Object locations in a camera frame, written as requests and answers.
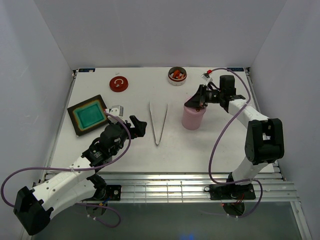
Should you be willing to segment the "pink lid with brown handle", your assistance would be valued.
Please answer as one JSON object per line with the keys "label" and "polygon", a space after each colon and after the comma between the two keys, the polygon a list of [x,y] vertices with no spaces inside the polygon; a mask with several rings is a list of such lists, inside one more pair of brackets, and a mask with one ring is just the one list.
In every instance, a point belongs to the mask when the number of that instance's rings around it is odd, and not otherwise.
{"label": "pink lid with brown handle", "polygon": [[192,117],[202,116],[206,112],[206,108],[192,108],[187,106],[183,106],[183,108],[184,108],[184,111]]}

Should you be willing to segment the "pink cylindrical container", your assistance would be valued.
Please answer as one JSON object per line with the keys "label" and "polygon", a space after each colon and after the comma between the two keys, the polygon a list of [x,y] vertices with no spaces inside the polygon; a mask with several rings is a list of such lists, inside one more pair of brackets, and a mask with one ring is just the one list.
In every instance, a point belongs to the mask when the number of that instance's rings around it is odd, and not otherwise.
{"label": "pink cylindrical container", "polygon": [[204,115],[200,115],[200,116],[188,115],[183,109],[181,124],[187,130],[191,130],[191,131],[197,130],[201,126],[203,116]]}

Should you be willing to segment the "metal tongs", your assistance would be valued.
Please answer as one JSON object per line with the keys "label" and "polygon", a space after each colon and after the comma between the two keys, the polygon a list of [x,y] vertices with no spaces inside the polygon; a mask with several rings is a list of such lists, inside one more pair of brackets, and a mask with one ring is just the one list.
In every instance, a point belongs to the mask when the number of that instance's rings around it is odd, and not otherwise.
{"label": "metal tongs", "polygon": [[169,105],[167,103],[149,102],[149,115],[155,146],[161,143]]}

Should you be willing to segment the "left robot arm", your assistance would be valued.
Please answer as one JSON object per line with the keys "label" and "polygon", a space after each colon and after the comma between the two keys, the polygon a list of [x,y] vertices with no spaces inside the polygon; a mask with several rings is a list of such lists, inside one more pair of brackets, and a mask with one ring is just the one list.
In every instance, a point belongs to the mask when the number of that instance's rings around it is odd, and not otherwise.
{"label": "left robot arm", "polygon": [[120,159],[120,150],[127,152],[135,138],[146,133],[147,123],[131,115],[130,122],[115,117],[81,156],[68,168],[58,169],[51,179],[34,186],[21,188],[16,195],[13,212],[26,232],[36,235],[58,213],[80,201],[106,195],[106,182],[98,171]]}

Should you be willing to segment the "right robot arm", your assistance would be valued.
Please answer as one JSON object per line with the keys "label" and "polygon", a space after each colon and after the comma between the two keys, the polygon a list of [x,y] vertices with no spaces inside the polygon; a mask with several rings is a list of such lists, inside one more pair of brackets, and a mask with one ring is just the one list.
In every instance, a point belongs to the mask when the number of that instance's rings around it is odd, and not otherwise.
{"label": "right robot arm", "polygon": [[222,75],[219,86],[212,83],[209,73],[204,73],[206,84],[186,101],[185,107],[202,110],[208,104],[220,105],[232,116],[227,127],[238,120],[246,128],[245,157],[226,182],[226,194],[237,199],[244,193],[244,185],[251,184],[256,175],[267,165],[281,159],[285,153],[283,123],[269,118],[250,106],[250,97],[237,94],[234,75]]}

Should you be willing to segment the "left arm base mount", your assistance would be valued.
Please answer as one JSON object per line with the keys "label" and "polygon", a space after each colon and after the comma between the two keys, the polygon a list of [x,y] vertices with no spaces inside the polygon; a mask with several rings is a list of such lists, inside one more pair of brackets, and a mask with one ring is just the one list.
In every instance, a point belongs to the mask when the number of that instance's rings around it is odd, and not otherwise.
{"label": "left arm base mount", "polygon": [[121,185],[106,185],[98,188],[92,199],[96,201],[119,201],[121,199],[122,186]]}

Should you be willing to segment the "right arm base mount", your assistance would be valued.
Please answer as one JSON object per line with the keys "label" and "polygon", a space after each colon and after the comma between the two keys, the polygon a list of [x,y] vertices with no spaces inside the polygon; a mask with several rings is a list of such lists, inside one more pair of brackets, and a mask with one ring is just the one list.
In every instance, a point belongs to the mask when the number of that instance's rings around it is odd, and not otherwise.
{"label": "right arm base mount", "polygon": [[236,184],[210,184],[204,188],[205,193],[209,193],[211,200],[255,200],[256,195],[253,185]]}

